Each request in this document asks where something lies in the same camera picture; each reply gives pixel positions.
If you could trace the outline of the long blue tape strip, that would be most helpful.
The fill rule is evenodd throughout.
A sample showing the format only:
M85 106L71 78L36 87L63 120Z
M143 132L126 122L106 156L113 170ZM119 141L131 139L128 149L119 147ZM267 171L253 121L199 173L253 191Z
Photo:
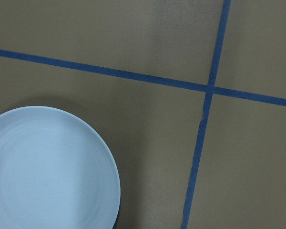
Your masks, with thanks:
M204 85L204 84L199 84L199 83L191 83L191 82L186 82L186 81L174 80L174 79L140 74L140 73L127 72L127 71L105 68L105 67L100 67L100 66L95 66L95 65L83 64L79 62L59 60L55 58L37 56L37 55L32 55L32 54L20 53L20 52L12 52L12 51L2 50L2 49L0 49L0 57L28 61L28 62L35 62L35 63L68 68L68 69L73 69L73 70L78 70L78 71L83 71L83 72L103 74L103 75L124 78L124 79L129 79L129 80L166 85L170 87L188 89L188 90L205 92L205 93L213 92L214 94L217 94L217 95L223 95L223 96L263 102L263 103L268 103L268 104L286 106L285 98L232 90L232 89Z

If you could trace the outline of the light blue plate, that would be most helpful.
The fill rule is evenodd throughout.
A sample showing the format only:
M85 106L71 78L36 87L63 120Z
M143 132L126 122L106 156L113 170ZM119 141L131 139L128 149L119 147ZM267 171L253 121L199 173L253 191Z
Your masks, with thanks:
M0 229L111 229L121 198L99 134L60 109L0 114Z

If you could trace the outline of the crossing blue tape strip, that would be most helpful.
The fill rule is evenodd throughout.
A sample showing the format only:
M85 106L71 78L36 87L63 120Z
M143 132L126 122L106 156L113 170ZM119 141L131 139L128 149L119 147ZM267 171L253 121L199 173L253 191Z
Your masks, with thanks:
M205 133L206 133L208 118L210 114L212 98L213 98L213 94L215 90L215 82L216 82L218 67L220 63L222 47L224 43L225 30L226 30L228 17L229 17L230 7L231 7L231 1L224 0L222 10L221 10L221 16L220 16L220 21L218 25L217 35L216 35L216 42L214 46L214 52L213 52L208 82L206 85L206 91L205 91L204 103L203 103L203 109L202 109L202 119L200 121L199 128L198 128L194 155L193 155L193 160L192 160L192 167L190 171L190 176L188 180L188 186L187 186L187 191L186 191L186 196L185 196L185 201L184 201L182 222L180 226L181 229L186 229L189 223L189 217L190 217L191 207L192 207L193 198L194 198L195 185L196 185L196 180L198 176L198 170L199 170L199 165L200 165L200 160L201 160L201 155L202 155L202 150L203 150L203 145L204 145Z

